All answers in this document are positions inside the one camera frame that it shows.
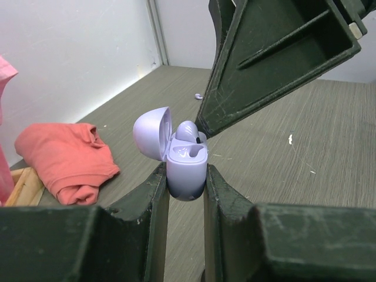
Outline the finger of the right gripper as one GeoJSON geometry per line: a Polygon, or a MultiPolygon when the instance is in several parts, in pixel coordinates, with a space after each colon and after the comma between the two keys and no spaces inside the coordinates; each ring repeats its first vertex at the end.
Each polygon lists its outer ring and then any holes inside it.
{"type": "Polygon", "coordinates": [[[239,1],[197,127],[218,135],[351,59],[359,39],[333,1],[239,1]]]}
{"type": "Polygon", "coordinates": [[[239,1],[237,0],[209,0],[208,7],[216,35],[216,54],[214,57],[214,65],[216,65],[217,61],[219,60],[220,53],[227,39],[238,3],[239,1]]]}

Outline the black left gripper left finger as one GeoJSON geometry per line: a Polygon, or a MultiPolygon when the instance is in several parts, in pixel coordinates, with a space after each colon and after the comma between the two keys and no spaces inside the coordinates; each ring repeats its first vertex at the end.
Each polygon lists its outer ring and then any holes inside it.
{"type": "Polygon", "coordinates": [[[107,208],[1,209],[2,281],[162,281],[166,165],[107,208]]]}

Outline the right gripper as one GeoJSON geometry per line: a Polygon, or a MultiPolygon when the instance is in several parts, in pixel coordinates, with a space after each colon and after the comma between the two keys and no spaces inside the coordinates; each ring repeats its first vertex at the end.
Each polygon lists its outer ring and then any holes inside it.
{"type": "Polygon", "coordinates": [[[367,29],[362,20],[375,11],[375,0],[333,0],[355,38],[362,38],[367,29]]]}

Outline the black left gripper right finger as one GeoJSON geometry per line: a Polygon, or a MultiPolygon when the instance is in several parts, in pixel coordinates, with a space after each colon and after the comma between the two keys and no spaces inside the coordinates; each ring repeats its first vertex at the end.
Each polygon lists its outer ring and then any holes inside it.
{"type": "Polygon", "coordinates": [[[374,281],[375,210],[254,204],[208,165],[206,281],[374,281]]]}

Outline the lilac earbud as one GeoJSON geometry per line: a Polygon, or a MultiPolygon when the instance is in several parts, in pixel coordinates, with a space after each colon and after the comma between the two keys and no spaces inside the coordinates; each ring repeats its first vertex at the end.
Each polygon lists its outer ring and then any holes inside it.
{"type": "Polygon", "coordinates": [[[196,93],[196,94],[194,95],[194,97],[195,97],[195,99],[197,99],[197,100],[202,100],[202,99],[203,99],[203,96],[202,96],[201,94],[199,94],[199,93],[196,93]]]}
{"type": "Polygon", "coordinates": [[[199,132],[197,126],[189,120],[182,122],[177,127],[175,138],[193,144],[201,144],[206,141],[205,135],[199,132]]]}

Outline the lilac earbud case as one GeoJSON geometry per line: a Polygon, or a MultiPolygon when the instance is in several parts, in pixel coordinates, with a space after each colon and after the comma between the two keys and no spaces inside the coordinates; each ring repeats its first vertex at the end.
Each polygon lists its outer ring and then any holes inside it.
{"type": "Polygon", "coordinates": [[[196,200],[206,182],[207,138],[204,143],[193,144],[177,140],[175,134],[169,107],[144,113],[133,126],[133,139],[139,151],[150,159],[165,162],[171,196],[185,202],[196,200]]]}

